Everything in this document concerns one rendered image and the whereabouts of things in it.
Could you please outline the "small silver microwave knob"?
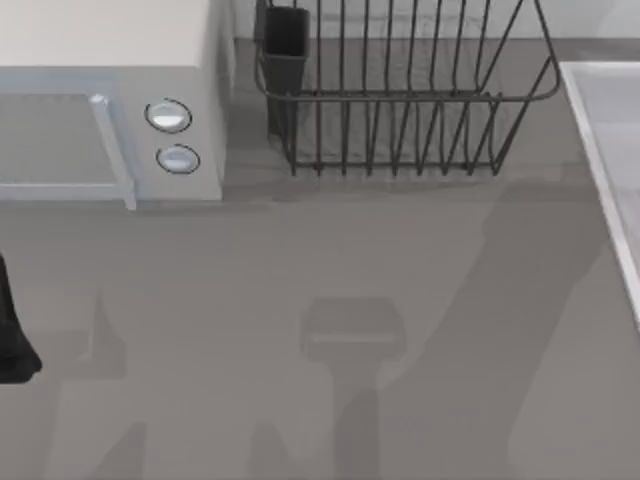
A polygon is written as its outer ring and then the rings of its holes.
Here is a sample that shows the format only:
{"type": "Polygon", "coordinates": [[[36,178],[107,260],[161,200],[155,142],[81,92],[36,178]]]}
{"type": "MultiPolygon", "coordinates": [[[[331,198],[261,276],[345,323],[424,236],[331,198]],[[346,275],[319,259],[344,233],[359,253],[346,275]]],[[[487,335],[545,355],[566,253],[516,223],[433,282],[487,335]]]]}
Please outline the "small silver microwave knob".
{"type": "Polygon", "coordinates": [[[198,153],[182,144],[158,149],[155,159],[164,171],[173,175],[190,175],[197,171],[201,164],[198,153]]]}

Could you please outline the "black cutlery holder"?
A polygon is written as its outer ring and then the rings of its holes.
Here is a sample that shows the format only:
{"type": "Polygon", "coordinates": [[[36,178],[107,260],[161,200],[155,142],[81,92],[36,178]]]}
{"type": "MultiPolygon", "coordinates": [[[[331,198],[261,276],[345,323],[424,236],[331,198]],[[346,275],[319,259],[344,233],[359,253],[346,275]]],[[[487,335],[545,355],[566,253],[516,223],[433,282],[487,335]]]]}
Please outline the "black cutlery holder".
{"type": "Polygon", "coordinates": [[[254,41],[267,99],[268,133],[288,144],[296,133],[297,101],[309,56],[310,12],[298,6],[255,2],[254,41]]]}

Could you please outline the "large silver microwave knob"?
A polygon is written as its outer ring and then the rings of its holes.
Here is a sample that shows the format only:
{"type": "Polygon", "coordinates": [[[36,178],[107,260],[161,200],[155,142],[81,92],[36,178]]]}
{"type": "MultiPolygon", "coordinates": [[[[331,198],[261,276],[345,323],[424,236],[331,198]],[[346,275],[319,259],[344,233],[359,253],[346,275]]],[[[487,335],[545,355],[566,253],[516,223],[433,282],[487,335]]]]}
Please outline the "large silver microwave knob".
{"type": "Polygon", "coordinates": [[[193,121],[189,108],[182,102],[164,98],[145,106],[144,117],[155,130],[166,134],[177,134],[187,130],[193,121]]]}

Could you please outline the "glass microwave door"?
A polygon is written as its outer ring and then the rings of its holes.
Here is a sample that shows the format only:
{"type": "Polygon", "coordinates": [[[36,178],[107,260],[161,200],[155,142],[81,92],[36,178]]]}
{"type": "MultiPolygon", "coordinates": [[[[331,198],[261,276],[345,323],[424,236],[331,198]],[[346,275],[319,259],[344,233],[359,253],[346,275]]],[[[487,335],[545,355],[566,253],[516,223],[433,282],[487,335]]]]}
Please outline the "glass microwave door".
{"type": "Polygon", "coordinates": [[[0,202],[120,201],[135,210],[132,147],[113,81],[0,72],[0,202]]]}

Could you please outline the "pale microwave oven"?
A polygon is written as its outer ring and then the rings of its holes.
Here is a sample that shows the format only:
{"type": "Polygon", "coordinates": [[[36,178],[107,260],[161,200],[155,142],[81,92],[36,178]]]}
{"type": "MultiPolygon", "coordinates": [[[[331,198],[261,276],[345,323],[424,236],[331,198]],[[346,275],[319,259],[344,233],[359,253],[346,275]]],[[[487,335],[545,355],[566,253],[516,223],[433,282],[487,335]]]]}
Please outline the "pale microwave oven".
{"type": "Polygon", "coordinates": [[[0,0],[0,72],[63,71],[113,81],[133,147],[141,202],[223,197],[236,55],[230,0],[0,0]],[[151,127],[144,109],[164,98],[192,113],[177,134],[151,127]],[[191,147],[201,164],[173,175],[158,149],[191,147]]]}

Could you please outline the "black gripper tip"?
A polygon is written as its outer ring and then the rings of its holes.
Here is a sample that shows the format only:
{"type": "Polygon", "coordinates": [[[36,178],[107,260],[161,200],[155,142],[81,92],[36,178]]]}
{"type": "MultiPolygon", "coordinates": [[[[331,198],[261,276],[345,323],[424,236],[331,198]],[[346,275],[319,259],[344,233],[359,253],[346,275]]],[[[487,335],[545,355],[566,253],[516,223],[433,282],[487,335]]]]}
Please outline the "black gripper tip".
{"type": "Polygon", "coordinates": [[[43,362],[19,322],[0,253],[0,385],[28,383],[42,368],[43,362]]]}

